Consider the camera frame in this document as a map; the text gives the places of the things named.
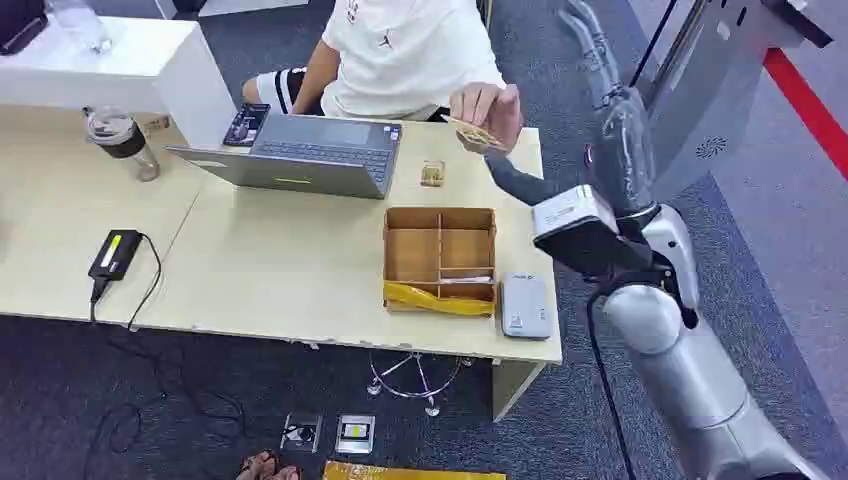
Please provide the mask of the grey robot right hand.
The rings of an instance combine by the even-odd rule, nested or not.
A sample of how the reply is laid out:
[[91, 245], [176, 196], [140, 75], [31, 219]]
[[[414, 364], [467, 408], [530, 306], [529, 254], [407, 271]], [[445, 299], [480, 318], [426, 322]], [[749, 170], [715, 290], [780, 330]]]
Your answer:
[[490, 147], [484, 161], [498, 187], [532, 207], [536, 220], [566, 223], [616, 221], [654, 207], [653, 144], [641, 95], [621, 81], [617, 61], [594, 10], [584, 1], [567, 1], [558, 19], [578, 41], [598, 130], [584, 152], [588, 180], [561, 187], [526, 174]]

